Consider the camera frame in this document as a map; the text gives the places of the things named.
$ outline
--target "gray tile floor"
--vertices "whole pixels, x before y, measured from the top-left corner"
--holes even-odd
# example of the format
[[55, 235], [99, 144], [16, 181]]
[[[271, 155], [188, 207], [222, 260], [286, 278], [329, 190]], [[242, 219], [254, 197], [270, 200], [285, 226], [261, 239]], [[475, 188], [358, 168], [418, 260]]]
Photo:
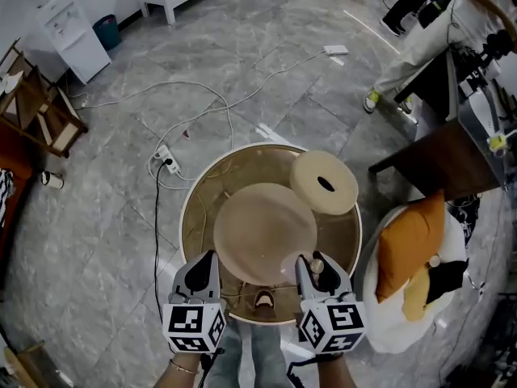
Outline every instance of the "gray tile floor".
[[[375, 29], [385, 12], [381, 0], [195, 0], [167, 27], [157, 11], [124, 31], [123, 43], [110, 53], [113, 63], [86, 88], [72, 84], [70, 90], [85, 89], [89, 104], [99, 104], [164, 80], [196, 80], [231, 103], [322, 45], [345, 44], [350, 54], [344, 66], [319, 56], [272, 78], [231, 116], [236, 146], [264, 141], [257, 132], [264, 124], [294, 144], [342, 158], [359, 181], [366, 242], [408, 191], [394, 171], [373, 179], [367, 168], [406, 145], [414, 128], [389, 108], [363, 112], [365, 91], [395, 53], [343, 10]], [[392, 36], [385, 39], [402, 47]], [[90, 132], [70, 159], [48, 160], [50, 171], [65, 174], [64, 189], [36, 185], [15, 236], [0, 310], [15, 347], [44, 339], [57, 366], [78, 386], [153, 385], [170, 353], [153, 298], [155, 187], [145, 163], [167, 128], [220, 105], [203, 88], [168, 85], [80, 111]], [[190, 139], [182, 136], [187, 128]], [[229, 139], [225, 114], [216, 112], [172, 131], [166, 143], [191, 178], [229, 148]], [[165, 182], [188, 185], [167, 177]], [[177, 225], [184, 197], [181, 191], [162, 193], [162, 300], [181, 262]], [[358, 386], [438, 386], [440, 373], [472, 356], [506, 277], [509, 211], [500, 190], [483, 196], [468, 252], [473, 279], [486, 280], [485, 296], [478, 301], [465, 284], [439, 325], [400, 355], [379, 355], [362, 343], [347, 356]], [[286, 342], [294, 340], [291, 327], [282, 332]], [[241, 380], [251, 386], [249, 341], [245, 346]], [[317, 385], [314, 369], [301, 375], [307, 386]]]

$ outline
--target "person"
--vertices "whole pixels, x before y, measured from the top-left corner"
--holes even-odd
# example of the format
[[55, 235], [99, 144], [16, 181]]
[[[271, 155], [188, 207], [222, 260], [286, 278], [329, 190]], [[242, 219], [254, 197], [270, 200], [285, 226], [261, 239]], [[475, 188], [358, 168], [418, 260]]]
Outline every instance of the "person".
[[506, 29], [517, 53], [516, 3], [517, 0], [452, 0], [447, 10], [421, 30], [384, 70], [364, 97], [364, 110], [373, 113], [383, 95], [416, 74], [450, 44], [468, 45], [481, 53], [482, 44], [489, 34]]
[[395, 36], [406, 33], [401, 21], [409, 13], [416, 13], [426, 0], [398, 0], [389, 10], [385, 17], [380, 20], [380, 24], [386, 27]]
[[[258, 294], [255, 309], [259, 317], [274, 315], [273, 297], [267, 291]], [[220, 354], [208, 372], [208, 388], [239, 388], [242, 338], [237, 321], [230, 318], [219, 344], [225, 353]], [[255, 388], [292, 388], [286, 374], [284, 354], [280, 349], [278, 327], [251, 326], [251, 356], [255, 369]], [[192, 388], [200, 364], [200, 355], [177, 353], [158, 379], [155, 388]], [[317, 364], [321, 388], [355, 388], [344, 356]]]

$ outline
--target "white pants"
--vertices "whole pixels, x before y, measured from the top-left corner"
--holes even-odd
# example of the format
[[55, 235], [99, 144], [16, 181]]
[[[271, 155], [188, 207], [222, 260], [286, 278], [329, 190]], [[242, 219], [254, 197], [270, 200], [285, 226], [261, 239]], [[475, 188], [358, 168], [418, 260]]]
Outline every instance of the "white pants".
[[433, 23], [422, 29], [420, 24], [408, 36], [406, 48], [383, 71], [382, 76], [375, 82], [373, 89], [382, 95], [401, 86], [408, 78], [415, 75], [427, 62], [442, 53], [449, 43], [472, 42], [455, 23], [451, 23], [450, 7]]

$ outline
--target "white cushion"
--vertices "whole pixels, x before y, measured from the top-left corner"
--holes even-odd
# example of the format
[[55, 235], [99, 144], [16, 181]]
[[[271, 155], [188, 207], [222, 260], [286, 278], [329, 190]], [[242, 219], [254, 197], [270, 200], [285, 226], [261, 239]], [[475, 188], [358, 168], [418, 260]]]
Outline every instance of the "white cushion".
[[[401, 207], [394, 212], [385, 223], [385, 226], [404, 209], [406, 207]], [[445, 293], [437, 299], [429, 307], [422, 319], [409, 322], [402, 312], [404, 288], [409, 281], [382, 303], [377, 302], [375, 292], [379, 272], [378, 251], [379, 241], [377, 236], [363, 283], [363, 302], [368, 320], [367, 337], [377, 352], [400, 353], [423, 337], [433, 323], [435, 316], [451, 303], [454, 292]], [[447, 210], [445, 215], [445, 234], [438, 253], [443, 263], [454, 260], [466, 260], [463, 230], [460, 223]]]

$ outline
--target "yellow pillow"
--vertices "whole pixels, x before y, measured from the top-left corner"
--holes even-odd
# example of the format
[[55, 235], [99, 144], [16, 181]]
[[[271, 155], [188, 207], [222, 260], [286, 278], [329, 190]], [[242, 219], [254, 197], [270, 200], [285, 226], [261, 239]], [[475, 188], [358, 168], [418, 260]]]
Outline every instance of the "yellow pillow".
[[434, 303], [426, 305], [430, 284], [429, 269], [424, 265], [411, 277], [410, 283], [404, 288], [402, 312], [409, 322], [422, 319], [427, 309]]
[[438, 252], [445, 230], [443, 190], [410, 205], [379, 237], [377, 301], [397, 292]]

